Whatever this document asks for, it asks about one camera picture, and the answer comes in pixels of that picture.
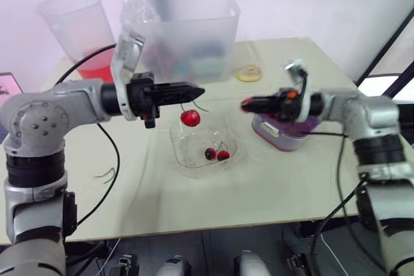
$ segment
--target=cherry stem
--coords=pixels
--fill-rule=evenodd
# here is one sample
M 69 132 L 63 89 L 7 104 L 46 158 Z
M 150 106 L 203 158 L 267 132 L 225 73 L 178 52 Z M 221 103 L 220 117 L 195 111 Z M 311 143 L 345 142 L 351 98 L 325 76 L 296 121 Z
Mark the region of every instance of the cherry stem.
M 224 142 L 221 142 L 219 147 L 217 148 L 217 150 L 215 150 L 215 152 L 217 152 L 218 150 L 220 150 L 221 146 L 224 145 L 226 147 L 226 151 L 228 151 L 227 145 Z
M 203 110 L 204 112 L 208 112 L 208 110 L 207 110 L 207 109 L 203 109 L 203 108 L 201 108 L 200 106 L 198 106 L 198 105 L 195 103 L 195 100 L 193 100 L 193 104 L 194 104 L 194 106 L 196 106 L 198 109 Z

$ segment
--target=purple object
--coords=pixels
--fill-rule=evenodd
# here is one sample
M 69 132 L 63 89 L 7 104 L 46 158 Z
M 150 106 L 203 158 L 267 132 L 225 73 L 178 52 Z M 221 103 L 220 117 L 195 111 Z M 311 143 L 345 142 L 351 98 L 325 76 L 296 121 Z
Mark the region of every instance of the purple object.
M 317 118 L 310 116 L 302 123 L 279 122 L 271 114 L 256 114 L 252 120 L 253 130 L 263 139 L 281 149 L 294 151 L 299 148 L 311 132 L 319 125 Z

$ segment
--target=black wire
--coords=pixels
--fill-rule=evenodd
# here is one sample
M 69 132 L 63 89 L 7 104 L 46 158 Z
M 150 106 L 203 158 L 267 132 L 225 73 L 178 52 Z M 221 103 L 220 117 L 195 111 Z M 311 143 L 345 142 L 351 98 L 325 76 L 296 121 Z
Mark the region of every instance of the black wire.
M 316 232 L 312 238 L 312 242 L 310 244 L 310 264 L 312 266 L 312 270 L 315 272 L 316 275 L 321 275 L 319 267 L 318 267 L 318 263 L 316 262 L 316 253 L 315 253 L 315 249 L 316 249 L 316 243 L 318 241 L 318 237 L 321 234 L 323 228 L 325 227 L 325 225 L 328 223 L 328 221 L 330 221 L 330 219 L 332 219 L 333 216 L 335 216 L 335 214 L 342 208 L 342 206 L 346 205 L 346 203 L 348 203 L 352 197 L 355 194 L 355 191 L 364 183 L 363 180 L 361 180 L 356 187 L 353 189 L 353 191 L 351 193 L 349 193 L 349 195 L 345 198 L 345 200 L 342 200 L 342 202 L 335 207 L 334 210 L 332 210 L 332 212 L 326 216 L 326 218 L 324 218 L 324 220 L 320 223 L 320 225 L 318 226 L 318 228 L 316 229 Z
M 389 272 L 389 276 L 396 276 L 398 275 L 398 269 L 403 266 L 406 265 L 407 263 L 413 262 L 414 261 L 414 257 L 410 257 L 410 258 L 406 258 L 404 260 L 401 260 L 390 272 Z
M 200 232 L 200 234 L 201 234 L 201 244 L 202 244 L 202 255 L 204 256 L 204 263 L 206 264 L 206 273 L 207 273 L 207 276 L 210 276 L 208 272 L 208 261 L 207 261 L 207 255 L 206 255 L 206 246 L 204 245 L 203 232 Z
M 340 159 L 342 158 L 342 154 L 343 154 L 344 149 L 345 149 L 345 137 L 343 136 L 342 140 L 341 140 L 340 156 L 338 158 L 338 163 L 336 164 L 336 187 L 338 189 L 338 194 L 339 194 L 340 200 L 343 200 L 343 193 L 342 193 L 342 189 L 341 189 L 341 180 L 340 180 L 340 171 L 341 171 L 341 161 L 340 161 Z M 372 256 L 372 254 L 370 254 L 370 252 L 367 250 L 367 248 L 365 248 L 364 245 L 362 245 L 362 243 L 360 242 L 358 237 L 355 235 L 354 229 L 351 226 L 351 221 L 349 220 L 349 217 L 348 217 L 347 210 L 346 210 L 345 206 L 342 207 L 342 211 L 343 211 L 343 216 L 345 217 L 345 223 L 348 227 L 349 234 L 351 234 L 351 237 L 354 240 L 355 244 L 358 246 L 358 248 L 360 248 L 360 250 L 362 251 L 362 253 L 364 253 L 365 256 L 367 256 L 371 261 L 373 261 L 373 263 L 375 264 L 375 266 L 377 266 L 377 268 L 379 268 L 382 271 L 386 271 L 385 267 L 381 263 L 379 263 Z
M 339 137 L 348 137 L 345 134 L 341 134 L 341 133 L 329 133 L 329 132 L 304 132 L 301 131 L 301 134 L 304 135 L 326 135 L 326 136 L 339 136 Z
M 108 45 L 106 47 L 100 48 L 99 50 L 93 52 L 92 54 L 89 54 L 88 56 L 86 56 L 85 58 L 81 59 L 79 62 L 77 62 L 76 64 L 74 64 L 67 72 L 64 73 L 64 75 L 62 77 L 60 77 L 60 79 L 55 83 L 55 85 L 62 83 L 63 81 L 65 81 L 65 79 L 72 73 L 74 72 L 80 65 L 82 65 L 83 63 L 85 63 L 86 61 L 90 60 L 91 58 L 93 58 L 94 56 L 98 55 L 99 53 L 102 53 L 106 50 L 109 50 L 111 48 L 115 48 L 115 44 L 114 45 Z M 118 173 L 119 173 L 119 169 L 120 169 L 120 165 L 121 165 L 121 159 L 120 159 L 120 155 L 119 155 L 119 150 L 118 147 L 116 146 L 115 142 L 113 141 L 111 135 L 108 134 L 108 132 L 102 127 L 102 125 L 100 125 L 99 123 L 96 124 L 99 129 L 105 134 L 105 136 L 109 139 L 109 141 L 111 142 L 112 146 L 115 149 L 115 153 L 116 153 L 116 171 L 114 174 L 114 178 L 112 179 L 111 184 L 109 185 L 107 191 L 105 192 L 105 194 L 103 195 L 103 197 L 101 198 L 101 200 L 97 203 L 97 205 L 95 205 L 95 207 L 93 207 L 93 209 L 88 212 L 88 214 L 86 214 L 80 221 L 78 221 L 77 225 L 79 226 L 80 224 L 82 224 L 86 219 L 88 219 L 98 208 L 99 206 L 102 205 L 102 203 L 104 202 L 105 198 L 108 196 L 109 192 L 111 192 L 116 179 L 118 178 Z
M 75 273 L 75 274 L 73 274 L 73 276 L 79 276 L 79 275 L 81 275 L 86 269 L 87 269 L 87 267 L 90 265 L 90 263 L 94 260 L 95 258 L 94 257 L 90 257 L 89 259 L 88 259 L 88 261 L 86 261 L 85 262 L 85 264 L 84 265 L 82 265 L 82 267 Z
M 105 269 L 103 268 L 101 270 L 101 266 L 100 266 L 100 264 L 98 262 L 98 259 L 95 259 L 95 263 L 96 263 L 96 267 L 98 268 L 98 271 L 100 271 L 99 275 L 100 276 L 105 276 Z
M 118 173 L 119 173 L 119 169 L 121 166 L 121 157 L 119 155 L 119 150 L 114 142 L 114 140 L 112 139 L 111 135 L 108 134 L 108 132 L 102 127 L 102 125 L 100 125 L 99 123 L 97 124 L 97 126 L 100 128 L 100 130 L 105 134 L 105 136 L 109 139 L 109 141 L 111 142 L 112 146 L 115 149 L 115 153 L 116 153 L 116 171 L 115 171 L 115 175 L 114 178 L 112 179 L 111 184 L 109 185 L 108 189 L 106 190 L 105 194 L 103 195 L 103 197 L 100 199 L 100 201 L 95 205 L 95 207 L 92 208 L 92 210 L 90 212 L 88 212 L 88 214 L 86 214 L 82 219 L 80 219 L 78 221 L 78 226 L 80 224 L 82 224 L 86 219 L 88 219 L 104 202 L 104 200 L 106 199 L 106 197 L 108 196 L 108 194 L 111 192 L 116 179 L 118 178 Z
M 86 259 L 88 259 L 89 257 L 93 257 L 93 255 L 102 247 L 105 246 L 105 242 L 99 242 L 99 244 L 97 244 L 94 248 L 90 249 L 89 251 L 85 252 L 83 255 L 81 255 L 80 257 L 67 261 L 66 262 L 66 266 L 72 266 L 75 265 L 77 263 L 80 263 Z
M 91 58 L 97 56 L 99 53 L 105 52 L 106 50 L 111 50 L 112 48 L 115 48 L 115 44 L 107 45 L 106 47 L 100 48 L 99 50 L 96 50 L 95 52 L 93 52 L 93 53 L 89 54 L 88 56 L 84 57 L 79 62 L 77 62 L 75 65 L 73 65 L 67 72 L 65 72 L 64 75 L 62 77 L 60 77 L 58 82 L 55 83 L 55 85 L 65 81 L 66 78 L 69 76 L 69 74 L 74 72 L 80 65 L 82 65 L 86 61 L 89 61 Z

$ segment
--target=red cherry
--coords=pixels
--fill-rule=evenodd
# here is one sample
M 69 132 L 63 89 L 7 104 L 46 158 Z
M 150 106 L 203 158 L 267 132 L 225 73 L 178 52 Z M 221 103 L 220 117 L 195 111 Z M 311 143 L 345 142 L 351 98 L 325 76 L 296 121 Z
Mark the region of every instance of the red cherry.
M 225 150 L 220 151 L 219 154 L 217 155 L 217 159 L 219 161 L 227 160 L 229 157 L 230 157 L 230 153 Z
M 213 148 L 208 148 L 205 150 L 204 155 L 206 156 L 207 160 L 214 160 L 216 153 Z
M 200 123 L 200 114 L 196 110 L 184 111 L 180 118 L 182 123 L 190 127 Z

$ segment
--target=plastic cup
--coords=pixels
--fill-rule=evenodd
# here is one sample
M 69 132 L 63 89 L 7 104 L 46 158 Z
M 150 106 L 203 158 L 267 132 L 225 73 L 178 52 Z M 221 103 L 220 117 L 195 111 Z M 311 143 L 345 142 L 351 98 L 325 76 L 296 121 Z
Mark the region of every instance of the plastic cup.
M 47 0 L 37 7 L 60 45 L 74 63 L 99 48 L 114 43 L 102 0 Z M 112 82 L 111 60 L 106 50 L 78 68 L 83 79 Z

